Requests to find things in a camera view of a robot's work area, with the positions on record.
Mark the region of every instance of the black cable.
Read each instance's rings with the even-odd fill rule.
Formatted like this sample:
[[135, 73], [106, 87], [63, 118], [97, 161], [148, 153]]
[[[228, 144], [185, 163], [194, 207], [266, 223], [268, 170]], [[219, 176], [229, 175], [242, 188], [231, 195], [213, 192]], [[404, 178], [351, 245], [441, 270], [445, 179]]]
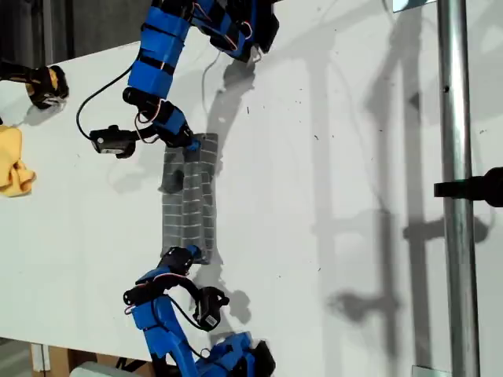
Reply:
[[173, 305], [177, 307], [177, 309], [180, 311], [180, 313], [185, 317], [185, 319], [192, 325], [194, 326], [197, 330], [205, 331], [200, 325], [195, 323], [193, 320], [190, 319], [189, 315], [181, 308], [181, 306], [168, 294], [164, 294], [166, 297], [168, 297]]
[[133, 360], [128, 365], [124, 365], [122, 369], [123, 371], [133, 373], [145, 364], [147, 364], [147, 362], [144, 360]]
[[44, 355], [44, 346], [41, 344], [40, 345], [40, 351], [42, 353], [42, 368], [43, 368], [43, 374], [44, 374], [44, 377], [47, 376], [46, 374], [46, 356]]
[[[183, 316], [185, 317], [185, 319], [190, 322], [190, 324], [192, 326], [194, 326], [195, 328], [199, 328], [200, 330], [202, 330], [202, 328], [200, 328], [199, 326], [197, 326], [196, 324], [194, 324], [190, 319], [189, 319], [189, 316], [183, 311], [183, 309], [181, 308], [181, 306], [170, 296], [170, 295], [166, 295], [170, 301], [177, 307], [178, 310], [180, 310], [180, 313], [183, 314]], [[156, 322], [156, 325], [159, 326], [160, 328], [162, 328], [163, 330], [165, 330], [165, 332], [170, 332], [170, 330], [168, 328], [166, 328], [166, 326], [164, 326], [162, 324], [162, 322], [160, 321], [159, 317], [157, 316], [157, 312], [156, 312], [156, 307], [155, 307], [155, 304], [154, 304], [154, 300], [152, 300], [150, 302], [150, 309], [152, 310], [152, 315], [154, 317], [154, 321]], [[191, 347], [191, 345], [189, 344], [189, 341], [186, 339], [184, 341], [184, 344], [189, 347], [189, 350], [190, 352], [192, 352], [194, 355], [198, 356], [200, 359], [208, 362], [208, 363], [212, 363], [220, 368], [222, 368], [224, 371], [226, 371], [226, 373], [230, 373], [231, 371], [229, 369], [227, 369], [224, 365], [220, 364], [219, 362], [217, 361], [212, 361], [209, 359], [209, 357], [204, 357], [203, 355], [201, 355], [200, 353], [198, 353], [194, 348]]]
[[89, 137], [89, 135], [87, 135], [84, 130], [82, 129], [82, 127], [80, 126], [80, 113], [82, 112], [82, 110], [84, 109], [84, 106], [86, 106], [86, 104], [91, 101], [93, 98], [95, 98], [98, 94], [104, 92], [105, 90], [107, 90], [110, 86], [112, 86], [113, 84], [115, 84], [116, 82], [118, 82], [122, 77], [124, 77], [125, 75], [127, 75], [129, 72], [131, 72], [131, 69], [133, 69], [133, 65], [131, 65], [123, 74], [121, 74], [119, 77], [117, 77], [116, 79], [113, 79], [111, 82], [109, 82], [107, 85], [103, 86], [101, 89], [99, 89], [97, 92], [91, 94], [88, 98], [86, 98], [84, 100], [84, 102], [80, 105], [79, 107], [79, 110], [77, 111], [77, 116], [76, 116], [76, 121], [77, 121], [77, 127], [79, 128], [79, 131], [80, 133], [87, 139], [87, 140], [91, 140], [91, 138]]
[[127, 359], [125, 357], [119, 357], [117, 364], [116, 364], [116, 369], [122, 369], [126, 365]]

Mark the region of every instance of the floor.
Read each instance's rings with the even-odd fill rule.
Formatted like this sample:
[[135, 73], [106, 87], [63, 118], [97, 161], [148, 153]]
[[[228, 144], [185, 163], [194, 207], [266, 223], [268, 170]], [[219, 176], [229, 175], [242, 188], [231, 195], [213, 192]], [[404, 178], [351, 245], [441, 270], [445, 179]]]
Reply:
[[29, 347], [28, 343], [0, 338], [0, 375], [31, 377]]

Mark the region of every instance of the gray fabric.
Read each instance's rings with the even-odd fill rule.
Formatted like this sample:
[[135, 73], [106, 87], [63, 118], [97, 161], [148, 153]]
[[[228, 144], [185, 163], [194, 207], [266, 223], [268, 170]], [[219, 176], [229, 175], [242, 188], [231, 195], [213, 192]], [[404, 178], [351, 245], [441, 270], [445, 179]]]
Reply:
[[215, 248], [215, 166], [217, 134], [197, 134], [201, 148], [166, 148], [163, 183], [163, 253], [172, 246], [196, 245], [207, 264]]

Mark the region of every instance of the electrical wire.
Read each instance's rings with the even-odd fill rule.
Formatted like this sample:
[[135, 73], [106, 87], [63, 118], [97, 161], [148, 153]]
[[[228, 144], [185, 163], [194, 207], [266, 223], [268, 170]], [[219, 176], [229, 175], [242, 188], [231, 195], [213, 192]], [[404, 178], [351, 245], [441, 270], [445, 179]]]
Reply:
[[[183, 314], [183, 316], [194, 326], [193, 322], [189, 319], [189, 317], [187, 316], [187, 314], [182, 310], [182, 308], [180, 307], [180, 305], [174, 299], [172, 299], [170, 295], [166, 295], [166, 296], [171, 300], [171, 302], [174, 303], [174, 305], [178, 308], [178, 310], [180, 310], [180, 312]], [[156, 322], [157, 326], [159, 326], [160, 328], [162, 328], [163, 330], [165, 330], [165, 332], [170, 332], [169, 329], [166, 328], [166, 326], [164, 326], [162, 324], [162, 322], [160, 321], [159, 317], [157, 316], [157, 312], [156, 312], [156, 307], [155, 307], [154, 301], [155, 300], [152, 300], [150, 302], [150, 309], [152, 310], [152, 315], [154, 317], [154, 321]], [[204, 361], [206, 361], [208, 363], [214, 364], [214, 365], [222, 368], [224, 371], [226, 371], [227, 374], [229, 374], [231, 372], [229, 369], [227, 369], [224, 365], [220, 364], [219, 362], [212, 361], [208, 357], [204, 357], [203, 355], [201, 355], [200, 353], [198, 353], [194, 348], [192, 348], [192, 346], [189, 344], [189, 341], [187, 339], [184, 340], [184, 344], [187, 347], [189, 347], [190, 352], [192, 352], [194, 355], [198, 356], [200, 359], [202, 359], [202, 360], [204, 360]]]
[[195, 14], [192, 14], [192, 18], [195, 18], [196, 20], [203, 21], [203, 22], [208, 22], [208, 19], [196, 16]]
[[139, 117], [140, 117], [140, 112], [134, 117], [134, 128], [136, 129], [136, 134], [138, 135], [138, 137], [140, 138], [141, 141], [143, 141], [144, 144], [154, 144], [156, 141], [158, 141], [160, 139], [159, 135], [155, 136], [153, 138], [153, 140], [145, 140], [141, 134], [140, 134], [140, 128], [138, 127], [138, 124], [137, 124], [137, 121], [139, 120]]
[[244, 37], [244, 39], [250, 39], [252, 37], [252, 34], [253, 34], [253, 27], [250, 25], [249, 22], [247, 21], [243, 21], [241, 22], [243, 25], [246, 25], [248, 26], [248, 29], [250, 29], [250, 34], [248, 34], [248, 37]]
[[132, 310], [134, 308], [134, 305], [129, 305], [125, 310], [124, 310], [124, 314], [126, 314], [127, 316], [129, 316], [131, 313], [132, 313]]
[[189, 315], [182, 309], [180, 304], [178, 304], [169, 294], [165, 293], [164, 294], [166, 297], [168, 297], [171, 301], [171, 303], [176, 306], [176, 308], [179, 310], [179, 312], [183, 315], [183, 317], [197, 330], [205, 331], [200, 325], [195, 323], [193, 320], [190, 319]]
[[153, 115], [152, 118], [150, 118], [149, 120], [145, 120], [145, 121], [142, 121], [140, 119], [140, 115], [143, 114], [144, 112], [146, 112], [145, 110], [142, 111], [142, 112], [139, 112], [138, 113], [138, 122], [141, 123], [141, 124], [147, 124], [147, 123], [152, 123], [154, 121], [155, 118], [157, 118], [157, 116], [159, 115], [159, 111], [160, 111], [160, 105], [162, 104], [162, 101], [159, 99], [159, 103], [157, 104], [157, 109], [156, 109], [156, 113]]
[[[203, 15], [207, 18], [208, 21], [210, 21], [211, 23], [213, 23], [213, 20], [206, 14], [206, 12], [204, 12], [204, 9], [203, 9], [203, 7], [200, 4], [198, 4], [196, 2], [194, 2], [193, 4], [194, 4], [194, 6], [196, 6], [199, 9], [199, 11], [201, 13], [203, 13]], [[232, 51], [237, 51], [237, 45], [236, 45], [236, 43], [231, 38], [229, 38], [227, 35], [224, 35], [223, 37], [233, 47]]]
[[113, 84], [115, 84], [116, 82], [118, 82], [122, 77], [124, 77], [125, 75], [127, 75], [129, 72], [131, 72], [131, 70], [133, 69], [133, 65], [131, 65], [124, 73], [122, 73], [121, 75], [119, 75], [117, 78], [113, 79], [111, 82], [109, 82], [107, 85], [103, 86], [101, 89], [99, 89], [98, 91], [94, 92], [93, 94], [91, 94], [88, 98], [86, 98], [84, 100], [84, 102], [80, 105], [79, 107], [79, 110], [77, 111], [77, 116], [75, 117], [75, 120], [77, 122], [77, 127], [79, 128], [79, 131], [80, 133], [87, 139], [87, 140], [91, 140], [91, 138], [89, 137], [88, 134], [86, 134], [84, 132], [84, 130], [82, 129], [82, 126], [80, 125], [80, 113], [82, 112], [82, 110], [84, 109], [84, 106], [86, 106], [86, 104], [91, 101], [93, 98], [95, 98], [98, 94], [101, 94], [103, 93], [105, 90], [107, 90], [110, 86], [112, 86]]
[[211, 69], [211, 67], [213, 67], [217, 63], [217, 60], [220, 57], [221, 52], [222, 51], [219, 51], [216, 58], [204, 69], [203, 78], [201, 79], [201, 93], [202, 93], [202, 99], [203, 99], [203, 109], [204, 109], [204, 112], [206, 113], [207, 117], [208, 117], [209, 113], [208, 113], [207, 105], [206, 105], [206, 93], [205, 93], [206, 90], [204, 89], [206, 74]]
[[159, 279], [162, 276], [176, 276], [181, 277], [182, 279], [190, 280], [187, 276], [180, 275], [179, 273], [160, 273], [159, 275], [156, 275], [156, 277], [154, 277], [154, 280]]

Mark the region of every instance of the folded cloth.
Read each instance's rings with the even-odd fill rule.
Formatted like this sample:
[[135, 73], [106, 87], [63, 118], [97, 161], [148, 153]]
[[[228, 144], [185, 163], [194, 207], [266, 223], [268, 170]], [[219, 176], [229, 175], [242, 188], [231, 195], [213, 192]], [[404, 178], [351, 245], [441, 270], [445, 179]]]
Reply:
[[21, 131], [0, 125], [0, 194], [19, 196], [31, 191], [35, 172], [21, 161]]

